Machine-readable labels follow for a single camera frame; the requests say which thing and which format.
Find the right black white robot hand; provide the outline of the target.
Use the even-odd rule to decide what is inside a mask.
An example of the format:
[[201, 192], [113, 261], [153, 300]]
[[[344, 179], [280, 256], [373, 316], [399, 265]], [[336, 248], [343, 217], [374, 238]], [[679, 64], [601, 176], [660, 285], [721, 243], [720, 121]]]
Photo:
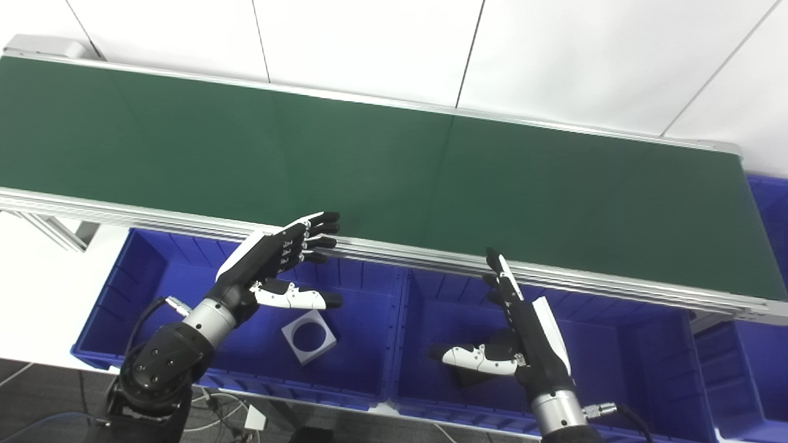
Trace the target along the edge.
[[530, 402], [538, 396], [574, 391], [568, 353], [546, 298], [527, 300], [498, 250], [487, 247], [485, 261], [490, 270], [482, 280], [489, 286], [489, 301], [501, 309], [506, 328], [485, 344], [433, 344], [428, 356], [466, 371], [515, 377]]

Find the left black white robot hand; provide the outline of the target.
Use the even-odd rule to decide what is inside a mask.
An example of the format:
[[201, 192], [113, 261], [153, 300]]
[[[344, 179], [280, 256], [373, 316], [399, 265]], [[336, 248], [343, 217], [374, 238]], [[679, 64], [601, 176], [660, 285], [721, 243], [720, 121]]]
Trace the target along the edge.
[[280, 274], [301, 263], [325, 264], [323, 249], [335, 249], [340, 214], [318, 212], [299, 218], [275, 233], [255, 231], [231, 253], [206, 294], [233, 317], [236, 327], [260, 306], [284, 309], [337, 309], [342, 295], [299, 288]]

